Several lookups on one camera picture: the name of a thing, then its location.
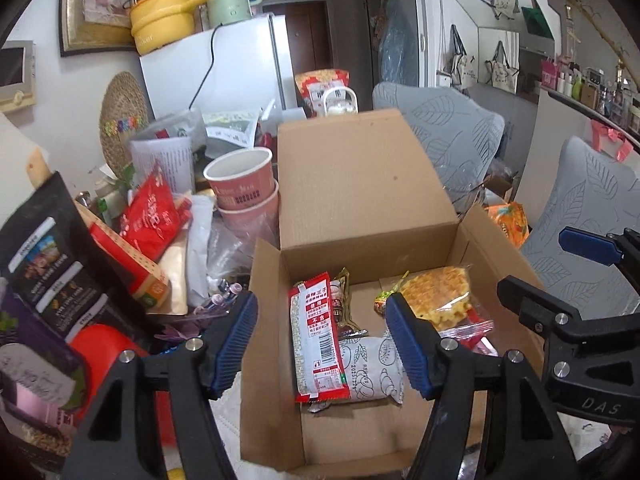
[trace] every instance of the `black cable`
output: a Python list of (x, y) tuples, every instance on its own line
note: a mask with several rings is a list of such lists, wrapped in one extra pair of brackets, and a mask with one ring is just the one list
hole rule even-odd
[(196, 90), (196, 95), (193, 96), (193, 99), (189, 103), (189, 110), (191, 110), (191, 107), (193, 106), (193, 103), (196, 101), (196, 98), (200, 94), (200, 90), (202, 90), (202, 86), (204, 85), (204, 82), (207, 80), (207, 77), (209, 77), (209, 73), (213, 69), (213, 62), (216, 59), (216, 57), (213, 54), (213, 37), (216, 35), (216, 31), (222, 26), (223, 26), (222, 23), (220, 23), (219, 25), (216, 26), (216, 28), (213, 29), (213, 32), (211, 33), (211, 42), (210, 42), (211, 64), (209, 65), (209, 69), (207, 70), (207, 73), (202, 78), (202, 81), (200, 82), (200, 86), (198, 86), (198, 89)]

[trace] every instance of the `picture frame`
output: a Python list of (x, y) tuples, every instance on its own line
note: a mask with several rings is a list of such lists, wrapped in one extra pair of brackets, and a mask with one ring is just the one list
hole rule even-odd
[(135, 50), (123, 8), (133, 0), (60, 0), (60, 56)]

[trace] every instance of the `white refrigerator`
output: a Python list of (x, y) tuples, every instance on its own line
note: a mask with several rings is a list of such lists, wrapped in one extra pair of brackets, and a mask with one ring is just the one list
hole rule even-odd
[[(189, 108), (211, 66), (206, 30), (140, 58), (156, 118)], [(202, 113), (296, 108), (295, 81), (284, 16), (263, 14), (220, 27), (213, 37), (213, 67), (193, 107)]]

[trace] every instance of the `white handle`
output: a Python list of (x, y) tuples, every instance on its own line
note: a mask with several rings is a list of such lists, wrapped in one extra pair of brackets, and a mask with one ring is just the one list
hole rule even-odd
[(348, 86), (334, 86), (333, 88), (328, 88), (322, 94), (322, 109), (324, 110), (324, 114), (326, 113), (326, 99), (329, 97), (331, 92), (335, 92), (337, 90), (344, 90), (345, 93), (348, 93), (351, 96), (351, 103), (356, 108), (356, 113), (358, 113), (358, 98), (356, 97), (356, 92), (351, 90)]

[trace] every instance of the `open cardboard box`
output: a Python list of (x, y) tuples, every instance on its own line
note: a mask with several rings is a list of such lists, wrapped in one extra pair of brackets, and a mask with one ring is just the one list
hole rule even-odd
[[(420, 143), (397, 110), (283, 124), (280, 137), (282, 250), (258, 241), (250, 289), (258, 322), (242, 362), (241, 455), (304, 476), (349, 477), (409, 466), (432, 402), (406, 381), (404, 403), (374, 400), (307, 413), (294, 402), (287, 293), (327, 270), (351, 273), (353, 319), (380, 336), (373, 301), (406, 270), (470, 265), (472, 293), (495, 321), (500, 351), (521, 349), (542, 368), (542, 340), (496, 296), (513, 274), (540, 286), (529, 264), (473, 208), (462, 222)], [(474, 400), (470, 443), (481, 438), (484, 393)]]

